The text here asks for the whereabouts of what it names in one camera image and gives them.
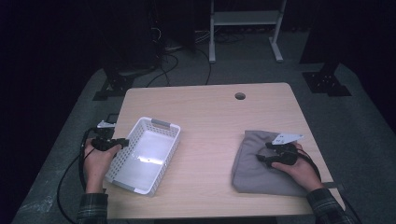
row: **wrist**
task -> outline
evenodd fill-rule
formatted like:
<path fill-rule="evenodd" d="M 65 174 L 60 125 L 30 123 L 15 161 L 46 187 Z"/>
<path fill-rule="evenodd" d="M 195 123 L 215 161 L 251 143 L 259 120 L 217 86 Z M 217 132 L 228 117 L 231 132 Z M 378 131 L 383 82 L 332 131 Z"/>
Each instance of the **wrist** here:
<path fill-rule="evenodd" d="M 318 183 L 314 183 L 312 185 L 306 186 L 305 189 L 308 192 L 312 192 L 316 189 L 324 189 L 324 185 L 321 182 L 318 182 Z"/>
<path fill-rule="evenodd" d="M 100 180 L 88 180 L 85 193 L 103 193 L 103 185 Z"/>

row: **hand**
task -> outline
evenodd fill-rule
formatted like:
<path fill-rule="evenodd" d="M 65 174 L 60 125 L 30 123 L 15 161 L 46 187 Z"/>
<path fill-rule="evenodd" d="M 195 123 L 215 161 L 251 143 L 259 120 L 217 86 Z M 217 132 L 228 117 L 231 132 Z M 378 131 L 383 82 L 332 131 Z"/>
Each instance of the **hand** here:
<path fill-rule="evenodd" d="M 87 174 L 86 193 L 103 193 L 103 180 L 110 168 L 110 163 L 114 155 L 121 149 L 121 145 L 116 145 L 107 151 L 99 151 L 91 145 L 91 139 L 85 144 L 84 168 Z"/>
<path fill-rule="evenodd" d="M 298 149 L 303 149 L 303 147 L 298 143 L 294 143 L 294 145 Z M 308 192 L 311 192 L 315 189 L 324 188 L 323 184 L 320 182 L 317 174 L 315 173 L 314 168 L 312 168 L 312 166 L 302 158 L 298 158 L 297 162 L 293 165 L 273 162 L 272 166 L 289 174 L 297 182 L 297 184 L 301 185 Z"/>

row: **white stand leg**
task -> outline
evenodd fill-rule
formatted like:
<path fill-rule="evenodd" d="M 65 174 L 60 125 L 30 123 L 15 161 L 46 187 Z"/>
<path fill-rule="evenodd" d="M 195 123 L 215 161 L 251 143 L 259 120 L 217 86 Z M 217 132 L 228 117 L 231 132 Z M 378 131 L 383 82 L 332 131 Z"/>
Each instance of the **white stand leg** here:
<path fill-rule="evenodd" d="M 216 52 L 215 52 L 215 4 L 214 0 L 212 0 L 211 8 L 210 8 L 210 40 L 209 40 L 209 62 L 216 62 Z"/>
<path fill-rule="evenodd" d="M 282 1 L 282 6 L 280 7 L 279 14 L 278 14 L 277 19 L 276 19 L 276 28 L 275 28 L 274 36 L 269 38 L 270 44 L 271 44 L 271 48 L 272 48 L 272 50 L 273 50 L 273 52 L 275 54 L 275 58 L 276 58 L 276 62 L 277 63 L 283 63 L 283 57 L 280 54 L 280 50 L 279 50 L 279 47 L 277 46 L 276 41 L 277 41 L 277 37 L 279 35 L 280 25 L 282 24 L 283 15 L 285 13 L 286 2 L 287 2 L 287 0 L 283 0 Z"/>

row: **white plastic basket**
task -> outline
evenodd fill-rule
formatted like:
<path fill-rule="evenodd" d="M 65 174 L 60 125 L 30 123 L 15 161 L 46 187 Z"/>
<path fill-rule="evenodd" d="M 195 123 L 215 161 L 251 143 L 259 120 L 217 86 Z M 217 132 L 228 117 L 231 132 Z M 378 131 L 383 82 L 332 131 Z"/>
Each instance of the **white plastic basket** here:
<path fill-rule="evenodd" d="M 120 150 L 106 174 L 110 183 L 153 196 L 179 142 L 180 127 L 143 117 L 128 135 L 129 146 Z"/>

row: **metal stand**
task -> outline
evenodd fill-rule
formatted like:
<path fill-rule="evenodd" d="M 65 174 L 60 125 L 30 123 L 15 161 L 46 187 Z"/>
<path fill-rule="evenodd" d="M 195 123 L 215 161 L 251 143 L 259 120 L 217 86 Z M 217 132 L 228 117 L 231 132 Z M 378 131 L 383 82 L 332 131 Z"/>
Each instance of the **metal stand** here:
<path fill-rule="evenodd" d="M 123 88 L 113 90 L 111 88 L 111 84 L 106 79 L 105 83 L 102 86 L 102 89 L 97 91 L 96 94 L 93 96 L 93 101 L 105 101 L 108 97 L 123 97 L 125 93 L 132 88 L 134 84 L 134 78 L 125 78 L 124 82 L 122 83 Z"/>
<path fill-rule="evenodd" d="M 346 86 L 341 85 L 334 72 L 339 63 L 325 63 L 319 72 L 304 72 L 303 76 L 313 93 L 329 96 L 350 96 Z"/>
<path fill-rule="evenodd" d="M 267 25 L 276 26 L 274 36 L 269 37 L 271 48 L 275 54 L 276 61 L 283 63 L 282 55 L 277 46 L 280 25 L 283 20 L 287 0 L 282 1 L 280 10 L 269 11 L 235 11 L 235 12 L 215 12 L 214 0 L 211 2 L 210 16 L 210 41 L 209 41 L 209 61 L 216 62 L 215 52 L 215 26 L 218 25 Z"/>

